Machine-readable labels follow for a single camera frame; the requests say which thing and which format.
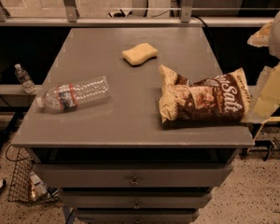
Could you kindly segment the yellow sponge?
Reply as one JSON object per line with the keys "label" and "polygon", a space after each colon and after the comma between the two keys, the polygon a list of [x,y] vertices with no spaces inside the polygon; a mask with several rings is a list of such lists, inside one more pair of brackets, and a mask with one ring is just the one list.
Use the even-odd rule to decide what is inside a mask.
{"label": "yellow sponge", "polygon": [[131,49],[124,50],[122,57],[131,65],[137,66],[158,55],[158,50],[148,43],[141,43]]}

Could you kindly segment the drawer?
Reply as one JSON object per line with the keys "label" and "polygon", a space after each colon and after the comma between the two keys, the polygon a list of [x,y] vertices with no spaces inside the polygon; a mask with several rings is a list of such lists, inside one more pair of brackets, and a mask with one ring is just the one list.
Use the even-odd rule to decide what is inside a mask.
{"label": "drawer", "polygon": [[198,209],[211,200],[211,193],[183,191],[67,191],[63,203],[75,208]]}
{"label": "drawer", "polygon": [[198,211],[190,209],[85,209],[76,210],[80,221],[123,224],[160,224],[181,223],[189,224],[199,215]]}
{"label": "drawer", "polygon": [[217,187],[230,164],[36,164],[35,173],[55,188]]}

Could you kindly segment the bottom drawer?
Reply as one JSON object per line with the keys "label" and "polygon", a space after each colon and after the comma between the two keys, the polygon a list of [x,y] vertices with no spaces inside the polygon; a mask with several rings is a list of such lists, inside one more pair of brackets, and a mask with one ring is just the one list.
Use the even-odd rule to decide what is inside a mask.
{"label": "bottom drawer", "polygon": [[190,209],[85,209],[76,210],[80,221],[123,224],[160,224],[181,223],[189,224],[199,215],[198,211]]}

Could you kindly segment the metal railing frame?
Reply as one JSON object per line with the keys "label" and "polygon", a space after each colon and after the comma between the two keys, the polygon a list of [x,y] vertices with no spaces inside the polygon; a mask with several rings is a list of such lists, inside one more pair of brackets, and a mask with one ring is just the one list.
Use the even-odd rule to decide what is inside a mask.
{"label": "metal railing frame", "polygon": [[280,0],[0,0],[0,26],[260,27]]}

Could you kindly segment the clear plastic water bottle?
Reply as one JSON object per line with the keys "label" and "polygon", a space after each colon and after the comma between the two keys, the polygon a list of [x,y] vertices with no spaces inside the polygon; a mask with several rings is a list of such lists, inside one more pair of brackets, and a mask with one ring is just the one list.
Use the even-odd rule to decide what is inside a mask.
{"label": "clear plastic water bottle", "polygon": [[55,86],[36,98],[41,108],[64,111],[110,96],[106,76]]}

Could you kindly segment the top drawer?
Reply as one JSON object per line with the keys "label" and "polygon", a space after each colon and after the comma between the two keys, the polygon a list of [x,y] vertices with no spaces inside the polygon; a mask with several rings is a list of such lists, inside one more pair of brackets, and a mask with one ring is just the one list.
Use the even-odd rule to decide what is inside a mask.
{"label": "top drawer", "polygon": [[55,188],[217,187],[230,164],[36,164],[35,173]]}

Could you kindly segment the grey drawer cabinet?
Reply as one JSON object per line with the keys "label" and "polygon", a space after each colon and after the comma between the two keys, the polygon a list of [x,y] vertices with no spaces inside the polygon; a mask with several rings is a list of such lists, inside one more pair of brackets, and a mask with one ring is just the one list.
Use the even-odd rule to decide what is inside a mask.
{"label": "grey drawer cabinet", "polygon": [[[122,52],[141,43],[158,55],[131,66]],[[36,164],[230,164],[253,143],[246,126],[163,124],[159,111],[166,65],[199,81],[220,72],[199,28],[75,28],[44,81],[45,88],[106,76],[110,96],[69,112],[32,105],[15,138]],[[56,188],[67,191],[183,191],[211,193],[215,187]]]}

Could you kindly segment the grey side bench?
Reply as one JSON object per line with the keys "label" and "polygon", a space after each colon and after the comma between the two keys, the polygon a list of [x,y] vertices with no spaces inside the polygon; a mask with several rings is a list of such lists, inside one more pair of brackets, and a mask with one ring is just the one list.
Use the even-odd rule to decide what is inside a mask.
{"label": "grey side bench", "polygon": [[0,85],[0,106],[30,106],[42,90],[41,85],[36,85],[34,93],[25,92],[22,85]]}

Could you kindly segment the middle drawer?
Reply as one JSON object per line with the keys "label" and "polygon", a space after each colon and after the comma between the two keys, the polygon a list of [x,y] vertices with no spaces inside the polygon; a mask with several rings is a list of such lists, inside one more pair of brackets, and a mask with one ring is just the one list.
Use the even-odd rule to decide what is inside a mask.
{"label": "middle drawer", "polygon": [[198,209],[211,200],[211,193],[183,191],[67,191],[63,203],[75,208]]}

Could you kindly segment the small background water bottle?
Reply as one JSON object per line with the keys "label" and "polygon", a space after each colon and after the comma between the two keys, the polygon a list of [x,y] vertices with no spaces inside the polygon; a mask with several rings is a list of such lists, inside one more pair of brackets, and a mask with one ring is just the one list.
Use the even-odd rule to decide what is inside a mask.
{"label": "small background water bottle", "polygon": [[15,64],[15,75],[27,93],[36,92],[36,86],[32,81],[28,71],[19,63]]}

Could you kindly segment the brown chip bag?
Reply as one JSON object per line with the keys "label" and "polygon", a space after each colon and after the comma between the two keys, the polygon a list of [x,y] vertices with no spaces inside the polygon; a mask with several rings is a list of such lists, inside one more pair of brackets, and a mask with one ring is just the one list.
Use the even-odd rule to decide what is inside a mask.
{"label": "brown chip bag", "polygon": [[159,70],[162,122],[242,122],[245,119],[251,96],[243,68],[195,83],[164,65]]}

